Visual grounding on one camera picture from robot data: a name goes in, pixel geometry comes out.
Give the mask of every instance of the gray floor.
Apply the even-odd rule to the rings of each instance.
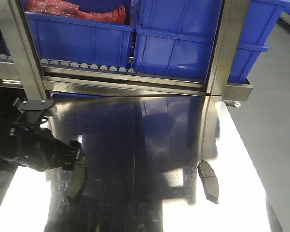
[[[290,27],[279,22],[248,76],[254,90],[229,108],[284,232],[290,232]]]

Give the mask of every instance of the bolt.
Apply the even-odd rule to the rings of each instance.
[[[10,129],[10,136],[15,136],[15,131],[16,131],[15,128],[11,128]]]

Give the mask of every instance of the metal shelf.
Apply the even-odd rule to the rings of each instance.
[[[45,90],[106,96],[204,95],[204,83],[176,77],[42,64]],[[12,62],[0,62],[0,87],[22,88]],[[252,85],[228,83],[225,100],[247,101]]]

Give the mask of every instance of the dark gray floor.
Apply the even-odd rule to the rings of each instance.
[[[254,90],[229,108],[284,232],[290,232],[290,27],[279,22],[248,76]]]

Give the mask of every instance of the metal post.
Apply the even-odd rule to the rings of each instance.
[[[198,154],[200,160],[216,157],[216,137],[219,123],[216,103],[222,101],[221,96],[206,96],[199,124]]]
[[[204,92],[224,95],[249,0],[224,0]]]
[[[45,100],[42,68],[20,0],[0,0],[0,29],[29,100]]]

